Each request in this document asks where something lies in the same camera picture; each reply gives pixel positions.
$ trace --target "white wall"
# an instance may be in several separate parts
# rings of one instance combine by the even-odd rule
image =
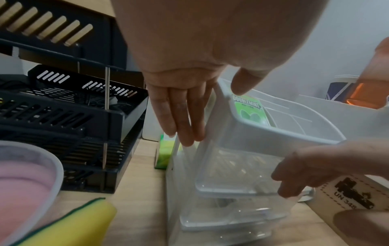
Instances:
[[[289,100],[324,98],[335,75],[360,75],[387,36],[389,0],[331,0],[304,46],[257,89]],[[230,67],[222,77],[235,71]]]

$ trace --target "plastic bowl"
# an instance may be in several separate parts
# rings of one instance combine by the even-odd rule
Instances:
[[[36,210],[33,211],[20,226],[17,227],[8,237],[0,244],[2,246],[10,245],[24,237],[30,231],[42,226],[45,222],[45,215],[53,205],[62,185],[64,170],[60,160],[52,153],[26,143],[11,141],[0,141],[0,165],[11,165],[12,163],[33,163],[39,168],[34,171],[17,172],[7,169],[3,166],[0,172],[2,178],[19,178],[39,182],[49,190],[46,199],[40,203]]]

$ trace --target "metal rod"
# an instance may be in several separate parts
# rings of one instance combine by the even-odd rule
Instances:
[[[104,143],[104,148],[103,148],[103,169],[105,169],[105,165],[107,164],[107,153],[108,153],[108,143]]]
[[[109,77],[111,70],[105,67],[105,110],[109,110]]]

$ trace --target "pink liquid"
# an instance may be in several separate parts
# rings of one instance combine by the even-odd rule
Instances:
[[[0,162],[0,243],[45,202],[53,183],[53,174],[43,166]]]

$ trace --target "person's right hand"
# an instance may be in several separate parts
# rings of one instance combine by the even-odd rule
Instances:
[[[113,0],[159,123],[184,146],[204,136],[204,102],[226,65],[241,95],[286,62],[328,0]]]
[[[341,175],[370,174],[389,179],[389,140],[346,141],[296,151],[275,169],[272,178],[282,181],[278,193],[294,197],[306,187],[319,187]],[[364,245],[386,246],[389,212],[348,210],[334,217],[334,225]]]

